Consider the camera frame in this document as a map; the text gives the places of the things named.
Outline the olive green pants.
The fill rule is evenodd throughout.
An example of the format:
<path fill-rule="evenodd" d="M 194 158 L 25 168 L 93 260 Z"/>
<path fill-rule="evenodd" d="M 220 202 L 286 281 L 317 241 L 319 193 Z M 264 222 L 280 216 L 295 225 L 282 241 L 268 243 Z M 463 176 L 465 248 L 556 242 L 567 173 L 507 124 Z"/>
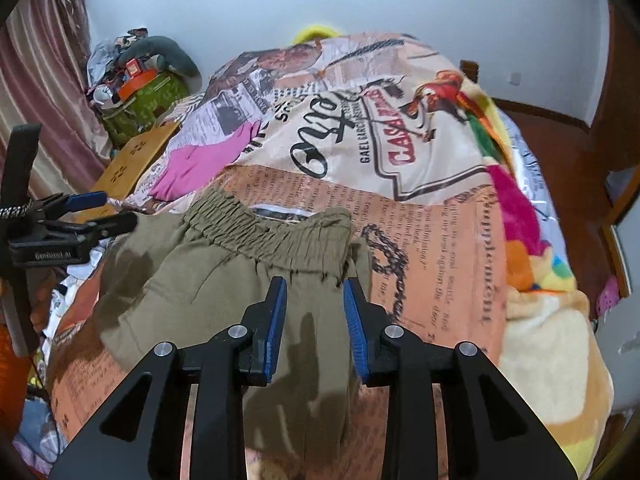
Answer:
<path fill-rule="evenodd" d="M 288 288 L 278 365 L 268 386 L 245 395 L 245 441 L 320 469 L 340 454 L 358 388 L 343 285 L 371 281 L 347 210 L 286 223 L 212 188 L 184 214 L 140 216 L 106 256 L 93 324 L 130 370 L 161 341 L 189 347 L 239 322 L 276 276 Z"/>

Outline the wooden lap desk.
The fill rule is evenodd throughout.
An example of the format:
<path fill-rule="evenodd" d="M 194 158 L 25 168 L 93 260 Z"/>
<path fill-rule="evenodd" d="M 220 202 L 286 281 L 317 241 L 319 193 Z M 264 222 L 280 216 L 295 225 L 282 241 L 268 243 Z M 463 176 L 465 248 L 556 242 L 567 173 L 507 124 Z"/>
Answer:
<path fill-rule="evenodd" d="M 110 201 L 99 207 L 76 212 L 73 220 L 81 223 L 104 218 L 126 209 L 142 212 L 140 206 L 127 203 L 126 199 L 134 192 L 149 166 L 163 154 L 167 143 L 179 128 L 178 122 L 168 122 L 131 138 L 91 188 L 92 192 L 105 192 Z"/>

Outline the green storage basket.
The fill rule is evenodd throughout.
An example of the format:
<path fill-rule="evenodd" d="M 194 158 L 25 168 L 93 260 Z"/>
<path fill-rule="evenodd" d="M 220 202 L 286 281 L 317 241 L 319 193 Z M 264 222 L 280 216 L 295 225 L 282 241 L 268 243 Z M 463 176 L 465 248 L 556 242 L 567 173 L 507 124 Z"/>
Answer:
<path fill-rule="evenodd" d="M 134 136 L 152 129 L 157 118 L 188 94 L 188 87 L 183 80 L 166 70 L 136 90 L 119 106 L 100 110 L 98 116 L 114 147 L 121 148 Z"/>

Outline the pink folded garment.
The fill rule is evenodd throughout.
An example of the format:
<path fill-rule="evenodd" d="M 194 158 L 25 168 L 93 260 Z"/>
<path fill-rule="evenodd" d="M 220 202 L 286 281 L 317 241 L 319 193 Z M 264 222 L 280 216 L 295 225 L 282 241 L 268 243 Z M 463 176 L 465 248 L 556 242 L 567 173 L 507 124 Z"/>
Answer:
<path fill-rule="evenodd" d="M 257 136 L 262 122 L 244 122 L 216 144 L 187 145 L 172 151 L 165 171 L 150 191 L 156 200 L 170 202 L 202 188 L 237 159 Z"/>

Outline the striped red curtain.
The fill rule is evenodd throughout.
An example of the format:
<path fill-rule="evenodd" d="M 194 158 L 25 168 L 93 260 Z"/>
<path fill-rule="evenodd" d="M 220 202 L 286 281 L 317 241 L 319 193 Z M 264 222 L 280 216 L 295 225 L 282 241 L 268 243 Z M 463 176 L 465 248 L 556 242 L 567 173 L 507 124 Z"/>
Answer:
<path fill-rule="evenodd" d="M 88 104 L 85 0 L 18 0 L 1 24 L 1 153 L 11 130 L 39 124 L 29 193 L 87 192 L 112 144 Z"/>

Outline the orange box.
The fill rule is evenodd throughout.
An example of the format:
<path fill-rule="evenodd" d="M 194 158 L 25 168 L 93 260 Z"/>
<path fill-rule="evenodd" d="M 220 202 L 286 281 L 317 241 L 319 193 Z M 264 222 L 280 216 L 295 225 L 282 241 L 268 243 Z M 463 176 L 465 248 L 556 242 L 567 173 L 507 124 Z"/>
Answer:
<path fill-rule="evenodd" d="M 156 70 L 146 70 L 137 76 L 127 80 L 118 90 L 119 99 L 127 101 L 130 96 L 138 90 L 144 88 L 147 84 L 153 81 L 157 77 Z"/>

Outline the white plastic stool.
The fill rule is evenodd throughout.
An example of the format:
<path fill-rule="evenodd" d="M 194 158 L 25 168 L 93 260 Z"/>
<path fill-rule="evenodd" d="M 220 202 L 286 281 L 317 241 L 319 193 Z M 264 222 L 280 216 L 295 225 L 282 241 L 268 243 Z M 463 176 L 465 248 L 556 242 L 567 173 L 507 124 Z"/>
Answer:
<path fill-rule="evenodd" d="M 639 315 L 639 293 L 633 292 L 598 318 L 596 339 L 614 385 L 614 413 L 639 405 Z"/>

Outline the printed newspaper pattern blanket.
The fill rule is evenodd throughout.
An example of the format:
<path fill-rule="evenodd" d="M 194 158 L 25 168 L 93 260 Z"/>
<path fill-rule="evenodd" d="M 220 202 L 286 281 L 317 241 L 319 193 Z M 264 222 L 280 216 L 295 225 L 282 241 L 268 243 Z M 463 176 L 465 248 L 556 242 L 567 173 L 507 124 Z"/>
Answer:
<path fill-rule="evenodd" d="M 260 104 L 262 131 L 208 180 L 285 222 L 341 207 L 371 255 L 372 299 L 434 344 L 478 342 L 587 478 L 613 402 L 589 302 L 512 120 L 434 49 L 363 34 L 246 52 L 175 102 L 152 164 L 99 187 L 160 217 L 203 195 L 176 151 L 220 140 L 216 106 Z"/>

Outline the wooden door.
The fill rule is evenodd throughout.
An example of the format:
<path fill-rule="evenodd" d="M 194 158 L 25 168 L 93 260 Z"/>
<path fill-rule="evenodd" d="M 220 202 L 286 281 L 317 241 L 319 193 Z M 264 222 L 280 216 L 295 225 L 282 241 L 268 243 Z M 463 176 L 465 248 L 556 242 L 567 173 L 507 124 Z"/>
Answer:
<path fill-rule="evenodd" d="M 591 127 L 606 170 L 639 163 L 639 37 L 610 6 L 608 65 Z"/>

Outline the wall power socket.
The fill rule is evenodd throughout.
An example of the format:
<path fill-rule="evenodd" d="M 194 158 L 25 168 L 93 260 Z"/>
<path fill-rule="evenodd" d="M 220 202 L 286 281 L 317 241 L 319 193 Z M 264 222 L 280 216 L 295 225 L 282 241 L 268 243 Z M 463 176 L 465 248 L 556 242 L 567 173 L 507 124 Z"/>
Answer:
<path fill-rule="evenodd" d="M 514 86 L 518 86 L 521 83 L 522 75 L 520 73 L 510 73 L 509 82 Z"/>

